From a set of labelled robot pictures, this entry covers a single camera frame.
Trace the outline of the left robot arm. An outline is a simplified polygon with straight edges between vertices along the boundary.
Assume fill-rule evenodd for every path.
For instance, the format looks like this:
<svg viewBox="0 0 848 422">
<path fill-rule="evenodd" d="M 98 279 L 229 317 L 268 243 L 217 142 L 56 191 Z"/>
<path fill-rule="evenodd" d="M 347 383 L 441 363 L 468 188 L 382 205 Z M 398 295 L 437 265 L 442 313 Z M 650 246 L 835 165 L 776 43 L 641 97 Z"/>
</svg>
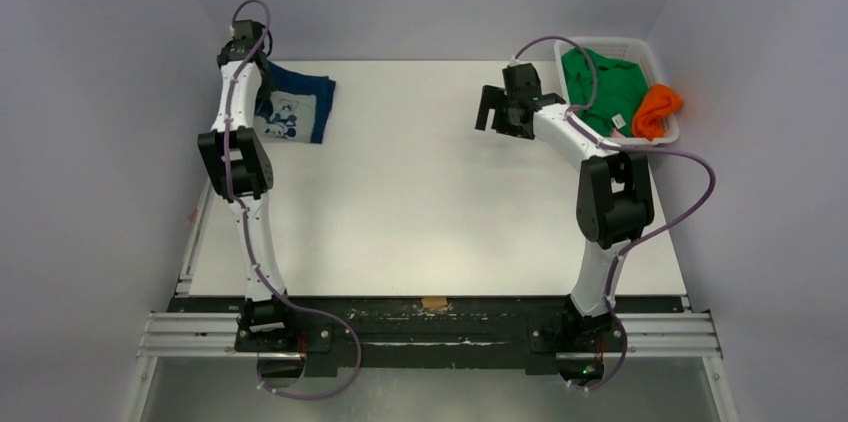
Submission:
<svg viewBox="0 0 848 422">
<path fill-rule="evenodd" d="M 286 285 L 276 262 L 268 211 L 272 163 L 253 127 L 257 101 L 272 88 L 265 25 L 236 20 L 216 58 L 222 88 L 211 128 L 197 136 L 214 191 L 231 210 L 242 252 L 245 296 L 238 340 L 284 351 L 297 341 L 293 310 L 282 301 Z"/>
</svg>

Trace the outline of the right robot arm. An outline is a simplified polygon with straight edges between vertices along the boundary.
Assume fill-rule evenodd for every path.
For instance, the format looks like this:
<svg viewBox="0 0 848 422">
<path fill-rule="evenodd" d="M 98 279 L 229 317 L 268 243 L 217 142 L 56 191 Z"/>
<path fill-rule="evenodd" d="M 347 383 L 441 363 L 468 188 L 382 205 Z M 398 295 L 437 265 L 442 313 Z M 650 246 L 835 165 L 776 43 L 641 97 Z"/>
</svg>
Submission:
<svg viewBox="0 0 848 422">
<path fill-rule="evenodd" d="M 578 172 L 575 217 L 585 246 L 561 334 L 569 346 L 584 349 L 612 326 L 626 248 L 654 220 L 648 162 L 603 147 L 561 96 L 543 93 L 532 64 L 513 63 L 502 77 L 502 86 L 483 87 L 476 129 L 540 140 Z"/>
</svg>

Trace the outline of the blue t-shirt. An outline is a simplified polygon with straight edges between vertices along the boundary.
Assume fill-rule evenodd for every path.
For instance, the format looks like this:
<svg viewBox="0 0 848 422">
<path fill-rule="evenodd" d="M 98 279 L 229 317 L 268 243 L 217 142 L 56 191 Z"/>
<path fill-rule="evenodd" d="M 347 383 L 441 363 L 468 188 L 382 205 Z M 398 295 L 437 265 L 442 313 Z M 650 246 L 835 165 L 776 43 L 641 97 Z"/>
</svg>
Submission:
<svg viewBox="0 0 848 422">
<path fill-rule="evenodd" d="M 254 129 L 291 142 L 322 144 L 333 108 L 336 81 L 291 71 L 277 64 L 269 70 L 274 90 L 256 103 Z"/>
</svg>

